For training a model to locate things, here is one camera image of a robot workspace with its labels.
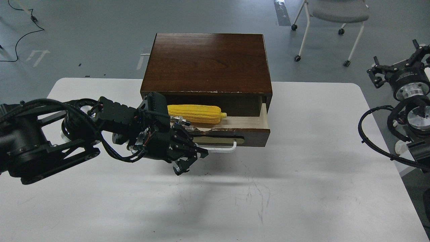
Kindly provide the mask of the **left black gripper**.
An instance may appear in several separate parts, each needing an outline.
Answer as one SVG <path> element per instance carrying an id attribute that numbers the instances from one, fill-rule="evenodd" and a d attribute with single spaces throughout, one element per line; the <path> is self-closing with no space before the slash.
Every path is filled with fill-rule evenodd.
<path id="1" fill-rule="evenodd" d="M 135 153 L 127 158 L 127 162 L 135 162 L 141 158 L 164 160 L 173 163 L 177 176 L 189 172 L 189 167 L 198 159 L 200 154 L 205 158 L 208 150 L 198 147 L 193 137 L 186 130 L 174 130 L 170 125 L 167 101 L 158 92 L 148 93 L 131 117 L 132 126 L 124 133 L 114 133 L 113 143 L 128 148 L 136 148 Z"/>

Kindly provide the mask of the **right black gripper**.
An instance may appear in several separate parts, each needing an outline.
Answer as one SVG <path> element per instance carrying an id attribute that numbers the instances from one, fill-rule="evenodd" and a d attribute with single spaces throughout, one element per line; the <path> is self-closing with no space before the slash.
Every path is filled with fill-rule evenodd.
<path id="1" fill-rule="evenodd" d="M 414 95 L 429 94 L 429 78 L 425 73 L 425 68 L 429 66 L 429 57 L 426 58 L 426 65 L 422 60 L 430 53 L 430 48 L 429 45 L 418 44 L 416 39 L 413 39 L 413 45 L 415 52 L 412 54 L 412 64 L 408 64 L 405 60 L 396 63 L 393 65 L 395 70 L 392 72 L 392 66 L 381 65 L 377 56 L 374 56 L 374 65 L 367 70 L 375 88 L 389 83 L 396 101 L 403 101 Z"/>

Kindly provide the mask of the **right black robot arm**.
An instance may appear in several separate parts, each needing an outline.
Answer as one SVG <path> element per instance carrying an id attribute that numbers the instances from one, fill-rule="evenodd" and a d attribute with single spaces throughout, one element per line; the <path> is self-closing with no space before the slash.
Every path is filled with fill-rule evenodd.
<path id="1" fill-rule="evenodd" d="M 367 70 L 372 84 L 375 88 L 389 84 L 393 98 L 398 101 L 398 104 L 394 107 L 391 105 L 378 106 L 365 112 L 359 120 L 358 132 L 361 142 L 367 144 L 375 152 L 390 160 L 419 168 L 422 172 L 428 173 L 430 170 L 430 83 L 425 70 L 429 68 L 430 48 L 429 45 L 419 44 L 415 39 L 413 45 L 414 53 L 396 64 L 382 65 L 377 57 L 374 57 L 375 64 Z M 382 150 L 364 133 L 362 128 L 364 119 L 379 110 L 390 112 L 386 121 L 387 128 L 394 137 L 406 142 L 412 160 Z"/>

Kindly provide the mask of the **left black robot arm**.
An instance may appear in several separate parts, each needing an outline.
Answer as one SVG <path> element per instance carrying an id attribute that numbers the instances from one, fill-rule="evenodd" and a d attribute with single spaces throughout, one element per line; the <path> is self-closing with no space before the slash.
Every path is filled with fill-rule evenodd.
<path id="1" fill-rule="evenodd" d="M 189 120 L 169 115 L 166 98 L 158 92 L 146 95 L 135 108 L 104 96 L 1 104 L 0 122 L 1 173 L 20 178 L 24 185 L 97 157 L 98 144 L 119 161 L 172 163 L 176 175 L 208 155 L 184 128 Z"/>

